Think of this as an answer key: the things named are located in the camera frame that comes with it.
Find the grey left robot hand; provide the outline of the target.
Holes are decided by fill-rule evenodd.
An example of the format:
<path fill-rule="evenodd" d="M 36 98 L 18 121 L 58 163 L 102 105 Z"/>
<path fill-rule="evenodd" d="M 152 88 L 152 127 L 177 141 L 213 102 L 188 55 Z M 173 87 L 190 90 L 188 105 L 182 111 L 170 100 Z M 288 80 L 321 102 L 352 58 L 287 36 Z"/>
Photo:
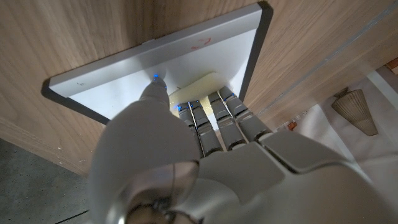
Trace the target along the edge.
<path fill-rule="evenodd" d="M 107 124 L 88 178 L 95 223 L 397 222 L 353 162 L 270 131 L 228 88 L 210 102 L 221 138 L 199 105 L 174 116 L 160 77 Z"/>

